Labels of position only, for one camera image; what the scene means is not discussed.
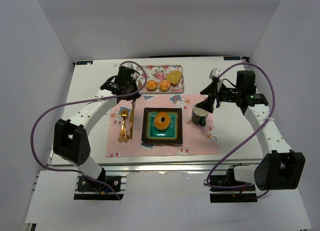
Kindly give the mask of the gold fork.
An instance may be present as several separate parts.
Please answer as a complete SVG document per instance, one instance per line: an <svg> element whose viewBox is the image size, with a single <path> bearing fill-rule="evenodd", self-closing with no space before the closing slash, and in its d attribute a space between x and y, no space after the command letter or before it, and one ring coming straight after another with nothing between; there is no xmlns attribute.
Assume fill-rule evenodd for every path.
<svg viewBox="0 0 320 231"><path fill-rule="evenodd" d="M124 143L127 143L129 138L127 136L127 131L126 131L126 118L128 117L128 110L127 109L124 109L121 111L120 115L122 117L122 125L121 125L121 131L120 131L120 135L119 135L119 138L118 138L118 141L120 143L124 142Z"/></svg>

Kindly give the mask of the gold knife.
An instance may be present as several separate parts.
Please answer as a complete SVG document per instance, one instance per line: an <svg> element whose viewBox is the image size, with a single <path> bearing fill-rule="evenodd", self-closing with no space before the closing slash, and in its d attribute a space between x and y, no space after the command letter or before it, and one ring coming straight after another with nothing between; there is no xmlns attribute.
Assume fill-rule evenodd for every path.
<svg viewBox="0 0 320 231"><path fill-rule="evenodd" d="M134 125L134 116L135 116L135 104L132 103L132 108L131 108L131 113L130 113L130 118L129 118L129 140L133 140L133 125Z"/></svg>

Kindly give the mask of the pink cartoon placemat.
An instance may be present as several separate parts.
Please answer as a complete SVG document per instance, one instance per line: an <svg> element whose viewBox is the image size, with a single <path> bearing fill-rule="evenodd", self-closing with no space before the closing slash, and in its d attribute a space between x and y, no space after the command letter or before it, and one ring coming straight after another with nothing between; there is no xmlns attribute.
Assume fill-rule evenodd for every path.
<svg viewBox="0 0 320 231"><path fill-rule="evenodd" d="M219 153L219 146L213 115L209 114L206 117L206 125L204 127L192 121L192 108L203 99L204 96L202 95L144 95L136 101L135 107L132 107L130 101L122 100L110 111L106 156L117 158L217 155ZM181 109L183 142L181 144L143 142L142 132L144 128L143 117L145 108ZM132 140L128 142L119 141L123 123L121 112L123 110L134 113Z"/></svg>

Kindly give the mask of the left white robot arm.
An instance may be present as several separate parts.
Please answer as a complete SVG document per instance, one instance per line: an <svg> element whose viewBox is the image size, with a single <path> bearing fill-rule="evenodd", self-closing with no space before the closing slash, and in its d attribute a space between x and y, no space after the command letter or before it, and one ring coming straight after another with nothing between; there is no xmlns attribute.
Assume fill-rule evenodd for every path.
<svg viewBox="0 0 320 231"><path fill-rule="evenodd" d="M67 120L54 126L53 153L74 165L82 174L104 181L106 171L91 157L89 134L98 121L121 100L136 100L141 95L131 64L121 65L118 74L107 79L93 98Z"/></svg>

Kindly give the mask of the brown bread slice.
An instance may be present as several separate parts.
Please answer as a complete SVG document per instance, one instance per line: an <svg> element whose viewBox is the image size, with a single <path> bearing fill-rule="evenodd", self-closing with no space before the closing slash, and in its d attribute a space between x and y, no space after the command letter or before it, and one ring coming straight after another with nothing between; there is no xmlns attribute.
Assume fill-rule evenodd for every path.
<svg viewBox="0 0 320 231"><path fill-rule="evenodd" d="M166 76L166 80L170 82L171 85L175 86L179 83L181 77L182 73L179 70L173 70Z"/></svg>

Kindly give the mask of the aluminium table frame rail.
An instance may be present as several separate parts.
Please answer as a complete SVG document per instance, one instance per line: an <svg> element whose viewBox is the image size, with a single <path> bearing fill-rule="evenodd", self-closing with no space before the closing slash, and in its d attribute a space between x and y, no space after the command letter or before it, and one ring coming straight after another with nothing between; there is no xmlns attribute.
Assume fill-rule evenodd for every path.
<svg viewBox="0 0 320 231"><path fill-rule="evenodd" d="M219 155L178 155L144 157L101 157L95 161L115 172L207 172L221 159Z"/></svg>

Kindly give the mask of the silver metal tongs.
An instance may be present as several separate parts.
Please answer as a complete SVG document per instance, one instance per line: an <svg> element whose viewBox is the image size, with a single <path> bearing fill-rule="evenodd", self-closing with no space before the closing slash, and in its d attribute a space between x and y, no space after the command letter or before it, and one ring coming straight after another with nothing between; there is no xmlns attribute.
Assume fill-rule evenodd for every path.
<svg viewBox="0 0 320 231"><path fill-rule="evenodd" d="M138 79L134 79L131 82L131 86L132 86L132 92L135 94L131 95L129 100L131 101L132 109L134 109L136 106L137 99L139 99L142 96L141 93L138 91L144 88L144 83L138 78Z"/></svg>

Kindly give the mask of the dark green mug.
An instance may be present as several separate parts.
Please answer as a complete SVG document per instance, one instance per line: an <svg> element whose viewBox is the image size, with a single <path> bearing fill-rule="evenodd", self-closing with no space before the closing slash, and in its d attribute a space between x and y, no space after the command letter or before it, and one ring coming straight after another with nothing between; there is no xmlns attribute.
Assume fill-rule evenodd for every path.
<svg viewBox="0 0 320 231"><path fill-rule="evenodd" d="M200 125L201 127L205 127L206 126L206 119L209 115L209 112L197 107L196 103L193 107L192 107L192 112L191 112L191 120L194 124Z"/></svg>

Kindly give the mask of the orange donut bread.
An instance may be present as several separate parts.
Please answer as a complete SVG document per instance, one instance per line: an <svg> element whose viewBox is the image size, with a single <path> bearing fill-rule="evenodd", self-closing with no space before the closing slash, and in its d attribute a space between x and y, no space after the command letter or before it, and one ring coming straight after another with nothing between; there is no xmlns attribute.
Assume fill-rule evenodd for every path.
<svg viewBox="0 0 320 231"><path fill-rule="evenodd" d="M157 130L165 131L171 124L171 117L166 112L160 112L155 116L153 123Z"/></svg>

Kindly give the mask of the round bun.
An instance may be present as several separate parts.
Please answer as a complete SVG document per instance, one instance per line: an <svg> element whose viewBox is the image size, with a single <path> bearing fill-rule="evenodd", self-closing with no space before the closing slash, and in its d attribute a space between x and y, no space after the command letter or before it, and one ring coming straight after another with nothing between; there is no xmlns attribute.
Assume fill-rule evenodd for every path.
<svg viewBox="0 0 320 231"><path fill-rule="evenodd" d="M154 90L157 89L158 83L157 83L156 80L148 80L148 81L146 82L145 87L146 87L147 90L149 90L149 91L154 91Z"/></svg>
<svg viewBox="0 0 320 231"><path fill-rule="evenodd" d="M171 87L171 83L168 80L162 80L158 84L158 88L161 92L167 92Z"/></svg>

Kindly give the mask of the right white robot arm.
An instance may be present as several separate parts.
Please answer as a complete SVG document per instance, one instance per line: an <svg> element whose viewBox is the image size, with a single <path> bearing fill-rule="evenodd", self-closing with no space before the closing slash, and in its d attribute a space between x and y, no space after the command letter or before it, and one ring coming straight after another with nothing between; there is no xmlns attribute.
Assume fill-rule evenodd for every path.
<svg viewBox="0 0 320 231"><path fill-rule="evenodd" d="M207 98L196 107L212 113L222 102L234 103L249 121L257 138L263 159L257 165L231 165L225 178L217 181L209 177L213 189L238 189L255 185L261 191L294 190L298 187L306 162L301 152L295 152L286 143L275 121L266 97L256 91L256 75L253 71L237 72L236 84L226 87L220 79L222 73L214 68L210 72L211 84L201 91Z"/></svg>

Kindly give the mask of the round bun right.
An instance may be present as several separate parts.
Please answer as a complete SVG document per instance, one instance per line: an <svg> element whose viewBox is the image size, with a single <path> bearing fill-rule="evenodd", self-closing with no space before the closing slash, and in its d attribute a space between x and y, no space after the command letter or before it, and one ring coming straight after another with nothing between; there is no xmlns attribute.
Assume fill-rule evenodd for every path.
<svg viewBox="0 0 320 231"><path fill-rule="evenodd" d="M158 88L161 92L167 92L171 87L171 83L168 80L162 80L158 84Z"/></svg>

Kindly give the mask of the round bun left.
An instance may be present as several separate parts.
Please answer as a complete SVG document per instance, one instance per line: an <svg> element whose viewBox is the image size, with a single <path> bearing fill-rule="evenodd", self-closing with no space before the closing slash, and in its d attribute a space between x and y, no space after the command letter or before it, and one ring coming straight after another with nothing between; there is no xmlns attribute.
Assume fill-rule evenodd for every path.
<svg viewBox="0 0 320 231"><path fill-rule="evenodd" d="M149 91L154 91L154 90L157 89L158 83L157 83L156 80L148 80L148 81L146 82L145 87L146 87L147 90L149 90Z"/></svg>

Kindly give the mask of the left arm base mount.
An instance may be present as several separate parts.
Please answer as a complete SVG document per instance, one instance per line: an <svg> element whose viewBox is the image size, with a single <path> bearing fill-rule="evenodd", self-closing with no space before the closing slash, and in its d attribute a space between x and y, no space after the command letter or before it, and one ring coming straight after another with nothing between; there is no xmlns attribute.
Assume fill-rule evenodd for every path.
<svg viewBox="0 0 320 231"><path fill-rule="evenodd" d="M126 178L124 176L107 175L104 182L115 191L120 199L123 198L126 188ZM115 193L107 185L93 182L81 175L77 179L73 199L82 201L119 201Z"/></svg>

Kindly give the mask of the floral rectangular tray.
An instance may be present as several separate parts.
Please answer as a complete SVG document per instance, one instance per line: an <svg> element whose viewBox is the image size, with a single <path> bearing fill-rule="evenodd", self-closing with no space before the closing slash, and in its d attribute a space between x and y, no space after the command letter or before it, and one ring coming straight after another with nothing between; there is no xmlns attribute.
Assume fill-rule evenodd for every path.
<svg viewBox="0 0 320 231"><path fill-rule="evenodd" d="M136 67L135 70L135 78L140 79L143 83L145 82L145 79L147 77L147 81L149 80L155 80L157 84L159 84L163 80L167 80L167 75L174 70L178 70L182 73L182 77L178 84L176 85L170 85L170 88L166 92L162 92L159 89L159 86L157 86L157 89L153 91L147 90L147 88L143 88L141 92L143 94L147 93L154 93L154 94L182 94L185 91L185 81L184 81L184 70L182 65L178 64L165 64L165 65L143 65L143 69L145 70L146 75L144 75L143 71L140 67Z"/></svg>

